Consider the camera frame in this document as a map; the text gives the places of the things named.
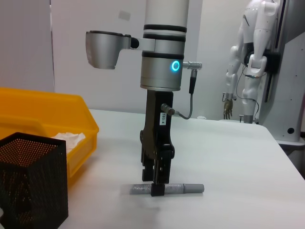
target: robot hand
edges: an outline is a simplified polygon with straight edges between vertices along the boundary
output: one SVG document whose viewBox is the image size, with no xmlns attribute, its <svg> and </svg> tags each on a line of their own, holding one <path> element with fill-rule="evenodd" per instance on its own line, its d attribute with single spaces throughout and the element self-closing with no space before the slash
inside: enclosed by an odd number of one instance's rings
<svg viewBox="0 0 305 229">
<path fill-rule="evenodd" d="M 232 117 L 233 100 L 226 99 L 224 102 L 224 119 L 230 119 Z"/>
</svg>

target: yellow plastic bin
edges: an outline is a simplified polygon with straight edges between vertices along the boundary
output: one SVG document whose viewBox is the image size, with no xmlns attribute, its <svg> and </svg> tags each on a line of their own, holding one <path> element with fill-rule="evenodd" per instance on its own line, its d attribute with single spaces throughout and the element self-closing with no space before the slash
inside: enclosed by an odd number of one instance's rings
<svg viewBox="0 0 305 229">
<path fill-rule="evenodd" d="M 99 127 L 78 95 L 0 88 L 0 139 L 15 132 L 45 137 L 84 133 L 86 138 L 67 154 L 72 177 L 96 149 Z"/>
</svg>

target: gray pen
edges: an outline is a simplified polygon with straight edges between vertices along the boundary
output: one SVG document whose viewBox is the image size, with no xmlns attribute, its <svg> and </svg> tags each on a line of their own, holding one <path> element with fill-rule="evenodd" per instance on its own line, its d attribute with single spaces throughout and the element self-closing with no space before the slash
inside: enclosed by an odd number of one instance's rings
<svg viewBox="0 0 305 229">
<path fill-rule="evenodd" d="M 152 190 L 151 184 L 132 185 L 130 195 L 150 194 Z M 166 184 L 165 194 L 191 194 L 203 193 L 204 185 L 202 184 Z"/>
</svg>

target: white tissue paper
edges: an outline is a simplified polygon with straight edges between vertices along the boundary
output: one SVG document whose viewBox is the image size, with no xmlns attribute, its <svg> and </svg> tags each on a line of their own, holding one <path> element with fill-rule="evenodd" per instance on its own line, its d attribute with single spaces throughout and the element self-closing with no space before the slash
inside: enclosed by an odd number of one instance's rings
<svg viewBox="0 0 305 229">
<path fill-rule="evenodd" d="M 83 133 L 72 134 L 72 133 L 58 133 L 56 136 L 52 137 L 58 140 L 66 141 L 67 154 L 71 152 L 77 144 L 86 138 Z"/>
</svg>

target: black ring band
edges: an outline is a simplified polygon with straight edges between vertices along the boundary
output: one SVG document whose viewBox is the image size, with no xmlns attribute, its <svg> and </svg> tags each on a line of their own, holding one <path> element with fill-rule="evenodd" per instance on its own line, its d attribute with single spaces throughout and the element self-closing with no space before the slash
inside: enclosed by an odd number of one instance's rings
<svg viewBox="0 0 305 229">
<path fill-rule="evenodd" d="M 175 25 L 144 25 L 144 30 L 170 30 L 178 32 L 186 32 L 187 28 Z"/>
<path fill-rule="evenodd" d="M 142 57 L 175 59 L 175 60 L 183 60 L 184 59 L 184 55 L 157 53 L 157 52 L 142 52 Z"/>
<path fill-rule="evenodd" d="M 185 36 L 157 35 L 157 34 L 148 34 L 148 33 L 145 33 L 143 35 L 143 38 L 174 41 L 174 42 L 185 42 L 186 41 Z"/>
<path fill-rule="evenodd" d="M 106 32 L 106 31 L 96 31 L 96 30 L 93 30 L 93 31 L 90 31 L 89 33 L 98 33 L 98 34 L 106 34 L 106 35 L 113 35 L 113 36 L 119 36 L 119 37 L 131 37 L 131 35 L 123 35 L 121 33 L 117 33 L 117 32 Z"/>
</svg>

